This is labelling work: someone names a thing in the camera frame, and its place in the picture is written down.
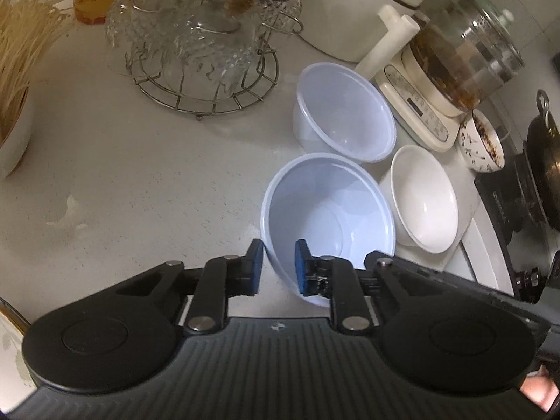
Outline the person's right hand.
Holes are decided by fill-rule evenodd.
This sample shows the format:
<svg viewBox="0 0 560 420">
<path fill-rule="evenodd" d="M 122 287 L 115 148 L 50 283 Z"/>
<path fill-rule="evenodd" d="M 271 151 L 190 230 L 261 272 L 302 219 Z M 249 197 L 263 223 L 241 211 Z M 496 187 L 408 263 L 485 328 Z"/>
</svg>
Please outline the person's right hand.
<svg viewBox="0 0 560 420">
<path fill-rule="evenodd" d="M 528 374 L 522 383 L 521 392 L 544 412 L 550 410 L 558 395 L 558 389 L 544 366 L 541 366 L 538 371 Z"/>
</svg>

